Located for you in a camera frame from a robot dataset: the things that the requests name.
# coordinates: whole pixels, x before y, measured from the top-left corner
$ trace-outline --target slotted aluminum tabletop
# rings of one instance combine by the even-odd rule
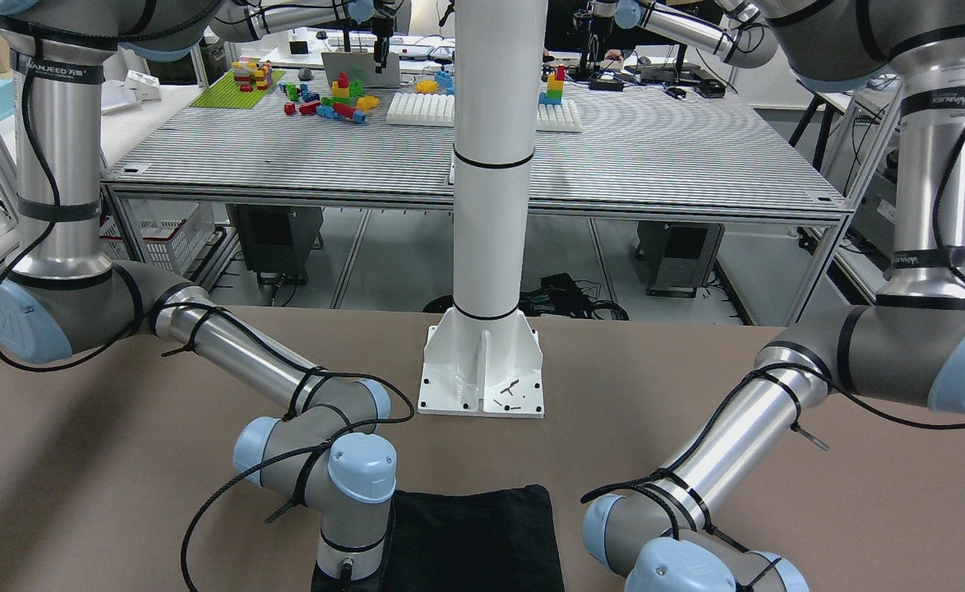
[[[321,79],[310,86],[324,89]],[[106,183],[125,197],[452,209],[452,128],[388,125],[395,90],[370,91],[381,106],[365,125],[284,115],[279,90],[255,109],[188,106]],[[568,83],[566,97],[584,134],[538,133],[534,213],[819,225],[848,214],[835,188],[730,93],[679,101],[654,87]]]

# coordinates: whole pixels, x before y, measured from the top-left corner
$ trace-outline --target tan tabletop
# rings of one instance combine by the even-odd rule
[[[415,397],[419,314],[241,308],[333,370],[375,373]],[[708,418],[775,330],[535,319],[546,419],[418,416],[381,433],[399,487],[551,492],[569,592],[621,591],[580,542],[589,488],[643,475]],[[264,397],[150,337],[59,374],[0,363],[0,592],[178,591],[187,522],[233,475],[231,446]],[[893,407],[912,417],[927,412]],[[794,561],[812,589],[965,590],[965,433],[885,423],[843,398],[803,417],[833,450],[787,434],[714,515],[746,546]],[[284,499],[250,484],[205,515],[191,547],[201,591],[302,591],[317,514],[264,518]]]

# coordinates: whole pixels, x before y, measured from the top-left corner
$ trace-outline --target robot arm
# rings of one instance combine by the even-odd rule
[[[318,3],[318,7],[306,7],[299,2],[269,4],[267,7],[227,2],[219,9],[210,26],[213,33],[221,39],[247,42],[257,41],[262,36],[283,30],[344,18],[354,19],[359,23],[372,19],[373,34],[376,36],[373,61],[376,71],[382,72],[388,64],[391,36],[399,27],[408,29],[412,7],[412,0],[325,0]]]
[[[859,405],[872,397],[965,413],[965,2],[915,2],[908,11],[856,0],[754,3],[813,86],[844,89],[886,67],[903,79],[891,280],[874,307],[790,327],[661,469],[594,492],[606,495],[588,510],[585,546],[629,577],[627,590],[732,591],[761,568],[754,589],[806,590],[784,559],[767,556],[765,568],[697,531],[720,535],[711,514],[786,431],[806,435],[802,410],[831,390]],[[697,574],[709,576],[690,588]]]
[[[695,46],[734,67],[761,67],[771,61],[778,42],[760,11],[746,1],[718,0],[731,23],[730,29],[695,18],[652,0],[617,0],[614,16],[618,26],[639,26],[651,33]]]
[[[304,446],[316,451],[308,460],[290,456],[260,467],[255,479],[246,476],[321,511],[317,565],[346,584],[380,565],[395,455],[370,432],[397,421],[389,419],[390,385],[326,371],[217,307],[182,277],[111,262],[99,250],[103,60],[118,44],[157,57],[185,52],[220,4],[0,0],[21,121],[21,250],[0,277],[0,356],[21,370],[62,370],[121,338],[153,333],[255,387],[280,405],[284,418],[250,423],[235,445],[235,465],[245,473],[276,456],[301,454],[295,451]],[[80,354],[85,357],[73,363],[28,366]],[[341,454],[329,457],[329,450]],[[318,462],[328,471],[313,471]]]

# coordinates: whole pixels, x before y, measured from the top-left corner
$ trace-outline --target green lego brick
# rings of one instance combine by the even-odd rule
[[[275,70],[271,72],[271,78],[275,79],[275,86],[279,85],[284,71]],[[223,78],[216,80],[212,86],[205,89],[190,106],[200,106],[206,109],[252,109],[258,102],[270,93],[268,90],[253,90],[250,93],[243,93],[234,84],[234,72],[227,72]]]

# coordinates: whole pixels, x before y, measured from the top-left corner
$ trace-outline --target laptop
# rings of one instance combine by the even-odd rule
[[[381,74],[377,74],[373,64],[373,52],[322,52],[321,65],[327,79],[336,80],[341,72],[346,72],[351,80],[361,81],[365,89],[397,89],[401,82],[397,53],[388,53],[388,67]]]

